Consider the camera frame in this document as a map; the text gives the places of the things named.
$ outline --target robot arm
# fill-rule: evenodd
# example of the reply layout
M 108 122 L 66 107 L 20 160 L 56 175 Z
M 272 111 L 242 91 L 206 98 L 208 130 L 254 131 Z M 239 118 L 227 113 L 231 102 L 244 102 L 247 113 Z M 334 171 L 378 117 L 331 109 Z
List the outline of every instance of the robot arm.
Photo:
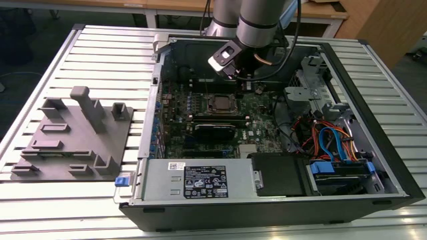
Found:
M 236 21 L 236 15 L 234 13 L 226 14 L 232 17 L 222 16 L 223 9 L 227 8 L 223 5 L 224 1 L 216 0 L 214 10 L 214 22 L 220 22 L 216 16 L 227 20 L 230 25 L 222 25 L 222 32 L 227 30 L 232 31 L 232 22 Z M 259 56 L 264 56 L 272 43 L 272 39 L 276 33 L 278 24 L 282 13 L 291 20 L 292 14 L 286 14 L 292 11 L 296 0 L 242 0 L 240 16 L 238 20 L 236 36 L 227 44 L 215 52 L 214 56 L 208 59 L 208 63 L 219 74 L 226 74 L 231 79 L 252 78 L 255 70 L 263 65 Z M 219 31 L 212 34 L 211 26 L 207 31 L 211 36 L 220 36 Z

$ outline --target metal bracket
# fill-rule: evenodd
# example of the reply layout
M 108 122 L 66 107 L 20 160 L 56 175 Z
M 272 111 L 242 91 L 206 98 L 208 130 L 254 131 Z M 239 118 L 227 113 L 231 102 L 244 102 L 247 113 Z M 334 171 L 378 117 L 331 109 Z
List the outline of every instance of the metal bracket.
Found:
M 264 187 L 262 171 L 254 171 L 254 183 L 256 189 L 262 189 Z
M 159 50 L 170 44 L 170 34 L 168 33 L 158 33 L 154 36 L 152 40 L 152 49 L 156 54 L 159 54 Z
M 288 86 L 286 89 L 287 97 L 292 101 L 310 101 L 320 99 L 316 90 L 310 90 L 307 87 Z

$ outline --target warning label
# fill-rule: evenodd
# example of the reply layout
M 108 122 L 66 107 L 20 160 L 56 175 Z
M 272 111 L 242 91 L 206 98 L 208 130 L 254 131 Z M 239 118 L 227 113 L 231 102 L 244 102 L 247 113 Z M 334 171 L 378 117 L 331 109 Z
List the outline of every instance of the warning label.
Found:
M 184 167 L 187 199 L 228 198 L 226 166 Z

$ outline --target aluminum table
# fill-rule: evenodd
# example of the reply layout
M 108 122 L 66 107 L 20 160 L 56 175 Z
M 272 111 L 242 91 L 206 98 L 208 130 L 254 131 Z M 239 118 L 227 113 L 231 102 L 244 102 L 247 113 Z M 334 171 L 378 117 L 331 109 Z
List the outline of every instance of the aluminum table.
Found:
M 119 210 L 130 187 L 114 182 L 12 183 L 12 165 L 44 114 L 44 98 L 66 98 L 74 86 L 88 86 L 104 106 L 126 102 L 136 109 L 127 138 L 122 174 L 136 170 L 140 134 L 155 62 L 156 33 L 198 35 L 199 31 L 87 25 L 74 29 L 12 127 L 0 143 L 0 239 L 427 239 L 427 200 L 376 212 L 346 224 L 143 232 Z M 368 45 L 356 40 L 302 37 L 328 42 L 391 143 L 427 194 L 427 116 Z M 342 93 L 336 82 L 332 83 Z

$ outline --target black cable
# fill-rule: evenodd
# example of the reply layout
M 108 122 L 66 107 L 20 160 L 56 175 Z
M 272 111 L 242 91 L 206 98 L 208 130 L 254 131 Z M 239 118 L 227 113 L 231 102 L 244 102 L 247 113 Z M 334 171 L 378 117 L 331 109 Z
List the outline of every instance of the black cable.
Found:
M 278 102 L 279 102 L 279 98 L 280 95 L 278 95 L 278 97 L 275 98 L 275 103 L 274 103 L 274 107 L 272 107 L 272 122 L 274 125 L 276 125 L 276 128 L 279 129 L 280 133 L 286 136 L 286 138 L 290 140 L 290 142 L 294 144 L 294 146 L 296 147 L 296 149 L 306 154 L 306 151 L 302 149 L 299 143 L 292 139 L 292 137 L 282 130 L 280 126 L 284 125 L 287 122 L 282 122 L 280 124 L 278 124 L 276 121 L 276 107 L 278 107 Z
M 286 60 L 286 56 L 287 56 L 287 37 L 286 37 L 286 31 L 283 30 L 283 26 L 282 26 L 282 22 L 279 21 L 279 28 L 280 28 L 280 33 L 282 33 L 282 37 L 283 37 L 283 56 L 280 57 L 280 60 L 274 62 L 271 64 L 271 66 L 278 66 L 284 60 Z
M 291 55 L 294 53 L 294 49 L 295 49 L 295 45 L 299 39 L 299 32 L 300 32 L 300 23 L 302 23 L 302 0 L 296 0 L 298 1 L 298 9 L 296 9 L 296 29 L 295 29 L 295 35 L 294 35 L 294 42 L 290 48 L 290 51 L 286 55 L 286 58 L 282 62 L 282 65 L 279 66 L 279 68 L 270 74 L 267 74 L 266 76 L 260 76 L 260 77 L 255 77 L 255 78 L 244 78 L 238 76 L 236 79 L 242 80 L 242 81 L 247 81 L 247 82 L 256 82 L 256 81 L 262 81 L 264 79 L 271 78 L 274 75 L 276 75 L 279 73 L 279 71 L 283 69 L 284 65 L 288 63 Z
M 211 0 L 207 0 L 208 4 L 207 4 L 207 19 L 211 20 Z
M 202 36 L 202 28 L 203 28 L 203 19 L 206 18 L 206 15 L 207 15 L 207 9 L 208 9 L 208 6 L 210 6 L 210 2 L 211 0 L 206 0 L 206 5 L 204 5 L 204 11 L 203 11 L 203 16 L 202 16 L 202 21 L 200 21 L 200 36 Z

